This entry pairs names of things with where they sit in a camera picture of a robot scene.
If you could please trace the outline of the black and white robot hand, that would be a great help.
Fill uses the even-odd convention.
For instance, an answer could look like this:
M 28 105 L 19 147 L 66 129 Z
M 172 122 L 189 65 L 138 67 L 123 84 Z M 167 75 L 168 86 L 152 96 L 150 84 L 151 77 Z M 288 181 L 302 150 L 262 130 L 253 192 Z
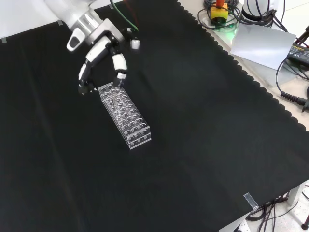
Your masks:
M 112 57 L 115 78 L 112 86 L 121 88 L 124 86 L 127 77 L 127 63 L 120 50 L 120 43 L 130 43 L 132 50 L 138 51 L 140 40 L 136 31 L 132 28 L 119 30 L 109 19 L 103 20 L 95 31 L 96 38 L 94 45 L 85 56 L 85 63 L 82 65 L 78 75 L 78 91 L 84 95 L 96 91 L 98 88 L 92 79 L 92 68 L 103 61 L 108 55 Z

